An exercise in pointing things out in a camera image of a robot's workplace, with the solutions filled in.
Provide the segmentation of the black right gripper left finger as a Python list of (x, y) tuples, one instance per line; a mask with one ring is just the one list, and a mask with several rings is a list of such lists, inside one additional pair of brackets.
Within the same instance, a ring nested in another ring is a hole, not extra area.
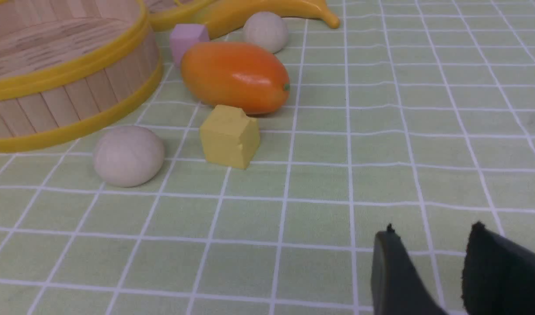
[(374, 236), (371, 294), (374, 315), (445, 315), (429, 294), (392, 224)]

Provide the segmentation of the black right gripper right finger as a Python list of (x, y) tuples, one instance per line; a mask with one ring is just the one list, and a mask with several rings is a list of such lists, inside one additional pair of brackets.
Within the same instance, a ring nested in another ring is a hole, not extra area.
[(535, 315), (535, 253), (477, 222), (462, 269), (470, 315)]

